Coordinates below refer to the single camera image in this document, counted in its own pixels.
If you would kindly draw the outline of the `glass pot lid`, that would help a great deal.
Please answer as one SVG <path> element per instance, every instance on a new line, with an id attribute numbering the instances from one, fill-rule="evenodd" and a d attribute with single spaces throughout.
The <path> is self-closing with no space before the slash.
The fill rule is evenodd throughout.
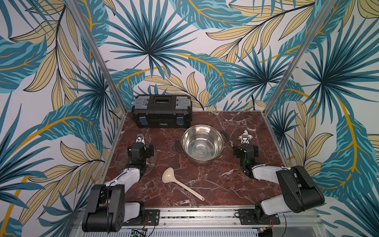
<path id="1" fill-rule="evenodd" d="M 133 143 L 127 147 L 118 157 L 118 160 L 121 162 L 121 170 L 137 168 L 140 171 L 141 177 L 146 176 L 154 168 L 157 162 L 157 156 L 144 157 L 144 152 L 145 145 L 141 143 Z"/>

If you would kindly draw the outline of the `beige plastic ladle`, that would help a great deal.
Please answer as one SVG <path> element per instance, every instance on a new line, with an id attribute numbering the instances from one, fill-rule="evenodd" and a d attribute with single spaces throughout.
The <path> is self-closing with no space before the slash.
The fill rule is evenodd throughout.
<path id="1" fill-rule="evenodd" d="M 205 198 L 199 194 L 198 192 L 194 191 L 193 189 L 191 189 L 190 187 L 186 186 L 185 184 L 181 183 L 180 181 L 178 181 L 175 177 L 175 173 L 174 173 L 174 169 L 169 167 L 162 175 L 162 181 L 163 183 L 176 183 L 178 184 L 179 186 L 181 186 L 182 188 L 184 188 L 185 190 L 187 190 L 188 192 L 190 192 L 191 194 L 193 194 L 195 197 L 197 197 L 198 199 L 202 200 L 202 201 L 205 201 Z"/>

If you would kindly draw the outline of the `stainless steel pot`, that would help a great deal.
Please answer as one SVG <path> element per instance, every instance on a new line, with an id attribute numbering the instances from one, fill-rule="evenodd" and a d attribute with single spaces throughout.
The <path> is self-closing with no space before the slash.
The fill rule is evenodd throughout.
<path id="1" fill-rule="evenodd" d="M 200 124 L 188 128 L 181 139 L 175 141 L 174 147 L 192 162 L 204 165 L 213 162 L 228 141 L 229 135 L 225 131 Z"/>

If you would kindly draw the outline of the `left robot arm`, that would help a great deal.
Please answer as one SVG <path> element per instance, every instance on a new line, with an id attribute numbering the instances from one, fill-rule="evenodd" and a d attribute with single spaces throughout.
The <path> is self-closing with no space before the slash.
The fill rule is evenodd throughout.
<path id="1" fill-rule="evenodd" d="M 126 149 L 128 163 L 115 179 L 91 188 L 85 208 L 82 230 L 85 233 L 118 232 L 132 219 L 144 219 L 141 201 L 125 202 L 125 193 L 144 176 L 148 162 L 154 156 L 154 146 L 135 142 Z"/>

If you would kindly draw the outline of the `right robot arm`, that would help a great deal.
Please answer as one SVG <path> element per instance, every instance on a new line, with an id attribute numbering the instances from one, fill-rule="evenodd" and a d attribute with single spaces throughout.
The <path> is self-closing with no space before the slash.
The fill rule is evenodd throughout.
<path id="1" fill-rule="evenodd" d="M 260 216 L 300 213 L 324 204 L 324 195 L 303 166 L 259 164 L 256 162 L 258 147 L 247 143 L 234 146 L 233 154 L 240 159 L 240 167 L 247 177 L 276 183 L 280 187 L 280 195 L 255 204 Z"/>

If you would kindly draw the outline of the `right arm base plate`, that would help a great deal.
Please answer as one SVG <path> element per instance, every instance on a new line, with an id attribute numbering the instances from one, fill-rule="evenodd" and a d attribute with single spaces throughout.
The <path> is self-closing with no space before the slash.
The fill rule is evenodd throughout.
<path id="1" fill-rule="evenodd" d="M 277 214 L 266 215 L 260 209 L 238 209 L 234 214 L 240 220 L 241 225 L 279 225 L 280 220 Z"/>

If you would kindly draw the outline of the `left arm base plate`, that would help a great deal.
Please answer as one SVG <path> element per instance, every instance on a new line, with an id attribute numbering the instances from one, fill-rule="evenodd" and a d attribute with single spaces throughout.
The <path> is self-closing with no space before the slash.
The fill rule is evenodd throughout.
<path id="1" fill-rule="evenodd" d="M 145 210 L 144 215 L 140 215 L 136 218 L 130 219 L 126 222 L 129 226 L 157 226 L 160 219 L 159 209 Z"/>

